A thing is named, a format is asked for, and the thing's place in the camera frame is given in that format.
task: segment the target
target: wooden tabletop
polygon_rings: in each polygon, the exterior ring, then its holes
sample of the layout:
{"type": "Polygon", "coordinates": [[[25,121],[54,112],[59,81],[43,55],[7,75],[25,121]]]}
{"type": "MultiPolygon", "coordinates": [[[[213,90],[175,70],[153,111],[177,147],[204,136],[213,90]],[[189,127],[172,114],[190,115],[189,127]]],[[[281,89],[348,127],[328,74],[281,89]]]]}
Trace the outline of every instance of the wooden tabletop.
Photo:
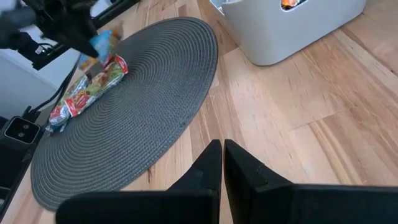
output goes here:
{"type": "MultiPolygon", "coordinates": [[[[192,16],[216,32],[210,92],[170,150],[124,190],[167,189],[212,139],[234,139],[298,183],[398,185],[398,1],[363,14],[277,65],[253,65],[214,19],[208,0],[143,0],[110,22],[126,36],[192,16]]],[[[223,186],[221,223],[232,223],[223,186]]],[[[2,223],[53,223],[32,196],[28,170],[2,223]]]]}

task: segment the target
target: plastic food wrapper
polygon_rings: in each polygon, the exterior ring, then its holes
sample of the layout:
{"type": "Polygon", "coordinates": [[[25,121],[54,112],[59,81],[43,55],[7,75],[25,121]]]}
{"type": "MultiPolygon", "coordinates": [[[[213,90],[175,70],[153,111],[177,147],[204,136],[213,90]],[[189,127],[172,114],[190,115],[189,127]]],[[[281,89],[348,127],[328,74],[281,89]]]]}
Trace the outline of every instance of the plastic food wrapper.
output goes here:
{"type": "Polygon", "coordinates": [[[61,131],[68,119],[81,114],[102,94],[117,85],[128,68],[124,59],[113,52],[123,34],[121,26],[105,30],[93,37],[90,43],[97,50],[98,58],[81,55],[78,68],[85,75],[80,77],[62,96],[62,99],[50,114],[50,132],[61,131]]]}
{"type": "Polygon", "coordinates": [[[297,6],[303,0],[282,0],[282,7],[284,9],[291,9],[297,6]]]}

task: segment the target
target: woven placemat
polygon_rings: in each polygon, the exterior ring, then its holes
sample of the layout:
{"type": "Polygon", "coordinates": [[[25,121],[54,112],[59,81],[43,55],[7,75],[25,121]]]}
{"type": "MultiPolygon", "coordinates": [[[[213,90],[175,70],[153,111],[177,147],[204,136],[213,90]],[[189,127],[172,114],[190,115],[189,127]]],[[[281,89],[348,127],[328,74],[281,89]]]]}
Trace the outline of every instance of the woven placemat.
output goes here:
{"type": "Polygon", "coordinates": [[[48,210],[83,192],[120,190],[154,164],[198,111],[218,59],[212,29],[188,17],[140,30],[117,53],[129,67],[123,81],[36,149],[32,190],[48,210]]]}

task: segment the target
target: white plastic bin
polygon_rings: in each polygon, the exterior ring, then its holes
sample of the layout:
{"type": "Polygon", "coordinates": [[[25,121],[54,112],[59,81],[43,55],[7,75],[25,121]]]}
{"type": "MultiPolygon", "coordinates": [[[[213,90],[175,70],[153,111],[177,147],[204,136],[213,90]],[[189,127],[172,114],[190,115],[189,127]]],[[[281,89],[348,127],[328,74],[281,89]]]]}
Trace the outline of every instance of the white plastic bin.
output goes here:
{"type": "Polygon", "coordinates": [[[281,0],[210,2],[220,24],[256,65],[280,62],[354,19],[366,4],[366,0],[306,0],[285,11],[281,0]]]}

